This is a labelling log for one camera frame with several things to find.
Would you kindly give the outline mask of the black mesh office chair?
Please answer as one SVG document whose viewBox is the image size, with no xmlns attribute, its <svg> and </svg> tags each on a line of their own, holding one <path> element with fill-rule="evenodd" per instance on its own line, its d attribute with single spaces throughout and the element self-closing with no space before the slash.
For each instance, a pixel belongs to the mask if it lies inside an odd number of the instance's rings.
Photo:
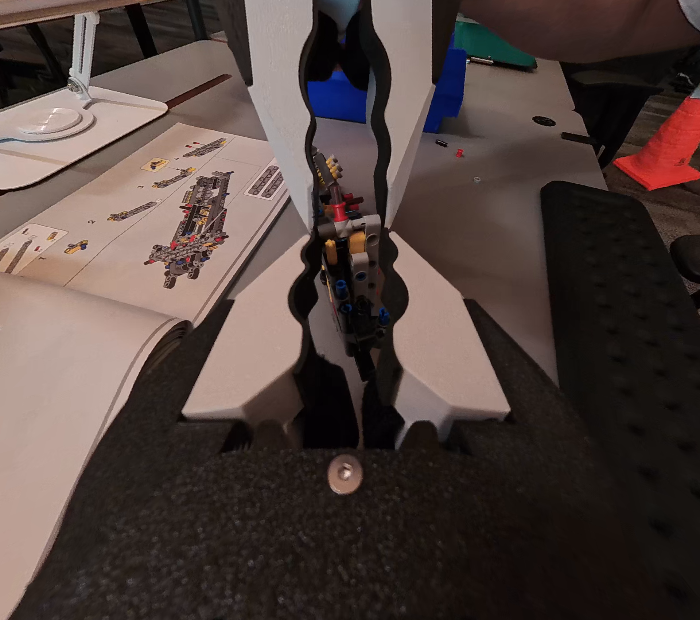
<svg viewBox="0 0 700 620">
<path fill-rule="evenodd" d="M 614 160 L 647 100 L 663 88 L 637 75 L 570 62 L 561 62 L 560 66 L 574 110 L 587 131 L 586 142 L 603 170 Z"/>
</svg>

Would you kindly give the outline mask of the black perforated mat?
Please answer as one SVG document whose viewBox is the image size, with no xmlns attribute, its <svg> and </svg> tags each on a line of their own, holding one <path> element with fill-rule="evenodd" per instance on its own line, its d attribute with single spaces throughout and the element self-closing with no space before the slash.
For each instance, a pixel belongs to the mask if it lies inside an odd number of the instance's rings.
<svg viewBox="0 0 700 620">
<path fill-rule="evenodd" d="M 699 618 L 699 315 L 646 208 L 540 190 L 559 385 L 624 491 L 677 619 Z"/>
</svg>

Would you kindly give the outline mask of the lego chassis model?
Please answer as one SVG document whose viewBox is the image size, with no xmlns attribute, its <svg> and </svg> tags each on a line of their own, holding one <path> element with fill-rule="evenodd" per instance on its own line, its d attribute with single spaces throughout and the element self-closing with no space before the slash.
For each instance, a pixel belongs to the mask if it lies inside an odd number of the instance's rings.
<svg viewBox="0 0 700 620">
<path fill-rule="evenodd" d="M 353 297 L 351 254 L 348 237 L 363 231 L 362 196 L 344 192 L 340 180 L 342 166 L 336 156 L 326 157 L 315 146 L 311 160 L 319 180 L 319 207 L 316 229 L 321 243 L 320 279 L 327 288 L 337 330 L 345 345 L 345 353 L 355 360 L 364 381 L 374 373 L 371 351 L 379 348 L 389 325 L 389 312 L 380 294 L 384 277 L 380 269 L 380 241 L 368 253 L 378 265 L 377 303 Z"/>
</svg>

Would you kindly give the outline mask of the open instruction booklet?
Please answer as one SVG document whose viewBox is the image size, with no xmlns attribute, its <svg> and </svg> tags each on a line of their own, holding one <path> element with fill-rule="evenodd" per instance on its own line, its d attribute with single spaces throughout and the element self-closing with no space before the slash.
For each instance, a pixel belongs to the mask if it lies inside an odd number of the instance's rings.
<svg viewBox="0 0 700 620">
<path fill-rule="evenodd" d="M 226 293 L 288 192 L 267 141 L 175 124 L 1 240 L 1 618 L 138 375 Z"/>
</svg>

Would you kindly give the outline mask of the orange traffic cone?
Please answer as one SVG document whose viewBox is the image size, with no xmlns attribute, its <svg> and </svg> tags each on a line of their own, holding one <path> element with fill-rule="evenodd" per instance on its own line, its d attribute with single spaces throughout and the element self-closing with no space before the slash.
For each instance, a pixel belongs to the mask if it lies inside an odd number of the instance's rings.
<svg viewBox="0 0 700 620">
<path fill-rule="evenodd" d="M 699 146 L 699 99 L 687 97 L 642 149 L 613 161 L 646 190 L 677 186 L 699 179 L 690 160 Z"/>
</svg>

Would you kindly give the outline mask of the short grey lego beam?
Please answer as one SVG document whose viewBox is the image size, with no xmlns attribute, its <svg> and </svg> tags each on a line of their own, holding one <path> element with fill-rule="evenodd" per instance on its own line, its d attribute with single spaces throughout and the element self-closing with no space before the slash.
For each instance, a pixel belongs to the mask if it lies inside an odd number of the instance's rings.
<svg viewBox="0 0 700 620">
<path fill-rule="evenodd" d="M 378 287 L 378 265 L 368 253 L 351 254 L 351 280 L 355 300 L 364 298 L 376 304 Z"/>
</svg>

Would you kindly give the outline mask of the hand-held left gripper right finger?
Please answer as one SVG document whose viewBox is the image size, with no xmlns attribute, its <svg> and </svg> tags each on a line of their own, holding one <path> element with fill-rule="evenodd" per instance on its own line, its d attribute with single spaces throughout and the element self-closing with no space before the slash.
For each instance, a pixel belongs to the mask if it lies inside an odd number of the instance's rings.
<svg viewBox="0 0 700 620">
<path fill-rule="evenodd" d="M 404 420 L 396 447 L 419 421 L 432 423 L 439 441 L 455 421 L 502 421 L 510 406 L 462 294 L 396 232 L 389 239 L 408 294 L 392 336 L 401 374 L 391 401 Z"/>
</svg>

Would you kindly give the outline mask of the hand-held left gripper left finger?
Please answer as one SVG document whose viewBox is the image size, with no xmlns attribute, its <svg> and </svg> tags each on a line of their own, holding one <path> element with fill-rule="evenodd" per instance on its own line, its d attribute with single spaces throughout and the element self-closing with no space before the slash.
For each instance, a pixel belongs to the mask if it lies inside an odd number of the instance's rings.
<svg viewBox="0 0 700 620">
<path fill-rule="evenodd" d="M 183 407 L 188 421 L 275 421 L 286 429 L 303 407 L 297 376 L 311 341 L 318 300 L 303 234 L 234 299 Z"/>
</svg>

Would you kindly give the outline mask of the blue plastic bin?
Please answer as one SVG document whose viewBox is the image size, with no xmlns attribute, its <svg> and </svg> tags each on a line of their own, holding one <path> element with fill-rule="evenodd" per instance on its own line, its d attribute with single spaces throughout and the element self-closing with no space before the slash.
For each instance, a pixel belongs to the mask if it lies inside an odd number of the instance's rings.
<svg viewBox="0 0 700 620">
<path fill-rule="evenodd" d="M 455 47 L 452 38 L 425 119 L 424 132 L 436 134 L 444 118 L 458 116 L 468 61 L 467 53 Z M 309 82 L 308 93 L 316 117 L 365 123 L 367 93 L 355 88 L 343 72 L 335 71 L 327 81 Z"/>
</svg>

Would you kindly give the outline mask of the teal bag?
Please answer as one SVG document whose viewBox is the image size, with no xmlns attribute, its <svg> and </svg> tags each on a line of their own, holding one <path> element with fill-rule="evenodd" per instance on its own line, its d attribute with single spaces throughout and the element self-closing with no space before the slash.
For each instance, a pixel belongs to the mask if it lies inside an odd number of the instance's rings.
<svg viewBox="0 0 700 620">
<path fill-rule="evenodd" d="M 496 65 L 529 70 L 538 68 L 534 56 L 513 47 L 503 38 L 474 21 L 456 21 L 454 47 L 464 50 L 471 60 L 481 59 Z"/>
</svg>

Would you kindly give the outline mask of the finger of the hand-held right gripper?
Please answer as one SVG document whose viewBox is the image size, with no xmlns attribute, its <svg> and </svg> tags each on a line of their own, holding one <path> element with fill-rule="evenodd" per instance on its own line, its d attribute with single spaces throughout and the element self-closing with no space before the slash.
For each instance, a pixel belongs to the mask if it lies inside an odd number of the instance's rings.
<svg viewBox="0 0 700 620">
<path fill-rule="evenodd" d="M 316 118 L 305 83 L 316 27 L 316 0 L 244 0 L 252 85 L 249 94 L 291 200 L 314 234 Z"/>
<path fill-rule="evenodd" d="M 370 0 L 365 50 L 370 60 L 370 125 L 377 143 L 374 194 L 390 228 L 433 97 L 433 0 Z"/>
</svg>

